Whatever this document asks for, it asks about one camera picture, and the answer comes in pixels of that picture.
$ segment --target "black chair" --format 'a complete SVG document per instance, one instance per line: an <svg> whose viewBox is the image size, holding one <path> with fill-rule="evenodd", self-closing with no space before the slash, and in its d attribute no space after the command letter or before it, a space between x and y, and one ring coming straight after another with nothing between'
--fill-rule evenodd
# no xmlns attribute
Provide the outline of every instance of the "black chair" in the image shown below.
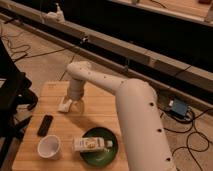
<svg viewBox="0 0 213 171"><path fill-rule="evenodd" d="M31 110L37 104L37 96L29 89L31 81L26 78L24 72L15 66L7 50L0 40L0 137L4 138L4 143L0 149L0 167L8 152L14 137L22 140L24 134L21 131L30 121L30 117L15 124L14 115L20 104L27 104L27 109Z"/></svg>

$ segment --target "floor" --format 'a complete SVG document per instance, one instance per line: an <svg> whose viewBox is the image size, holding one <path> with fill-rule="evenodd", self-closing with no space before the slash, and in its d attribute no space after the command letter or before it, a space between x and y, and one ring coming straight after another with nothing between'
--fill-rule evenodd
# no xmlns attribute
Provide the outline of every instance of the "floor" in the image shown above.
<svg viewBox="0 0 213 171"><path fill-rule="evenodd" d="M51 52L51 51L55 51L62 48L52 42L49 42L43 39L42 37L32 34L28 32L27 30L24 30L21 27L15 26L13 24L7 24L7 25L2 24L2 28L3 28L3 35L8 36L8 38L13 43L14 47L24 45L24 44L30 45L31 48L27 51L29 56ZM49 54L45 56L40 56L35 58L26 58L26 59L18 61L16 65L21 71L26 72L27 77L32 81L31 89L39 96L42 85L46 81L58 81L58 80L69 79L69 76L67 74L65 74L64 76L63 74L65 72L65 68L67 64L72 59L73 55L75 55L74 61L87 60L84 57L79 56L78 54L75 54L72 51L66 50L66 51L61 51L58 53L53 53L53 54ZM96 64L94 62L92 62L92 64L94 68L99 71L118 75L117 73L109 70L108 68L104 66ZM25 116L28 116L31 114L31 112L27 112L23 108L19 109L19 113L25 114ZM177 123L176 121L172 120L166 115L162 116L162 121L166 128L169 128L172 130L184 131L189 127L189 125L183 125L183 124ZM197 129L203 132L211 141L213 141L212 123L213 123L213 118L208 115L204 115L203 117L201 117L200 119L196 121ZM188 135L190 135L190 139L189 139L190 148L194 148L194 149L202 151L202 149L207 147L206 140L202 138L203 136L199 136L198 134L190 134L190 132L186 134L180 134L180 133L173 133L168 131L166 133L167 133L167 137L171 147L171 151L174 151L174 149L180 146L186 146L186 139ZM12 162L18 150L19 144L20 142L18 142L17 140L14 140L13 145L11 146L11 149L8 153L7 159L5 160L4 166L1 169L2 171L11 170ZM204 171L213 170L213 162L211 159L213 155L212 145L210 145L210 148L205 152L193 151L192 153L194 157L197 159L197 161L200 163ZM195 163L193 158L190 156L186 148L182 148L178 150L174 155L174 160L176 165L180 169L180 171L201 170L199 169L198 165Z"/></svg>

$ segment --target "screw hole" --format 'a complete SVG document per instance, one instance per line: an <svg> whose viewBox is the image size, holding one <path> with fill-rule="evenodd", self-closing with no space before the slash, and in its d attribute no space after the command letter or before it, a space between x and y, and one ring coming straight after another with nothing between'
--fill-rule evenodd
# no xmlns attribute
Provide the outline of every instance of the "screw hole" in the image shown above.
<svg viewBox="0 0 213 171"><path fill-rule="evenodd" d="M154 103L153 103L153 102L150 102L149 105L150 105L150 106L154 106Z"/></svg>
<svg viewBox="0 0 213 171"><path fill-rule="evenodd" d="M171 158L170 158L170 157L168 157L168 158L166 159L166 161L170 162L170 161L171 161Z"/></svg>
<svg viewBox="0 0 213 171"><path fill-rule="evenodd" d="M158 132L162 132L162 129L157 129Z"/></svg>

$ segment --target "white object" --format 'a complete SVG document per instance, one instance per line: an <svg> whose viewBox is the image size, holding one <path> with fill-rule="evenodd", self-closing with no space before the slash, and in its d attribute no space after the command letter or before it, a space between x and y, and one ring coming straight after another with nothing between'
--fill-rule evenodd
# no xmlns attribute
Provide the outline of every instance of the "white object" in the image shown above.
<svg viewBox="0 0 213 171"><path fill-rule="evenodd" d="M80 100L89 81L115 95L118 120L130 171L176 171L157 108L157 94L139 79L124 79L91 70L88 62L67 67L67 97Z"/></svg>
<svg viewBox="0 0 213 171"><path fill-rule="evenodd" d="M56 6L57 6L57 19L59 22L63 23L65 22L65 19L64 19L64 12L61 10L60 6L58 3L56 3Z"/></svg>
<svg viewBox="0 0 213 171"><path fill-rule="evenodd" d="M56 3L57 6L57 12L48 12L46 14L46 18L52 19L52 20L56 20L58 22L65 22L65 18L64 18L64 13L61 10L60 6L58 3Z"/></svg>
<svg viewBox="0 0 213 171"><path fill-rule="evenodd" d="M45 159L57 160L60 158L61 141L55 135L47 135L38 144L38 155Z"/></svg>
<svg viewBox="0 0 213 171"><path fill-rule="evenodd" d="M96 152L112 147L112 141L105 141L102 137L74 138L74 151Z"/></svg>
<svg viewBox="0 0 213 171"><path fill-rule="evenodd" d="M50 19L53 19L53 20L57 20L58 15L57 15L55 12L48 12L48 13L46 14L46 18L50 18Z"/></svg>
<svg viewBox="0 0 213 171"><path fill-rule="evenodd" d="M72 100L67 99L66 97L63 97L61 99L60 105L58 106L58 111L67 113L69 112L70 106L72 105Z"/></svg>

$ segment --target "wooden table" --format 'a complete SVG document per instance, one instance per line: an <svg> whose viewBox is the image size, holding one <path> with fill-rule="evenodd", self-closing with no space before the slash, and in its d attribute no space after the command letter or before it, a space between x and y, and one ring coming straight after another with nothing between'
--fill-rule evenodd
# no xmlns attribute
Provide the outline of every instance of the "wooden table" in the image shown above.
<svg viewBox="0 0 213 171"><path fill-rule="evenodd" d="M26 130L23 142L12 166L13 171L127 171L128 164L117 120L114 96L86 83L85 112L73 109L68 114L57 112L61 98L66 94L68 82L47 82ZM42 159L37 154L40 137L36 132L45 114L54 116L48 134L55 134L62 141L62 156L57 161ZM87 130L103 126L112 130L119 143L115 160L105 168L97 169L87 165L79 153L72 151L72 138L81 137Z"/></svg>

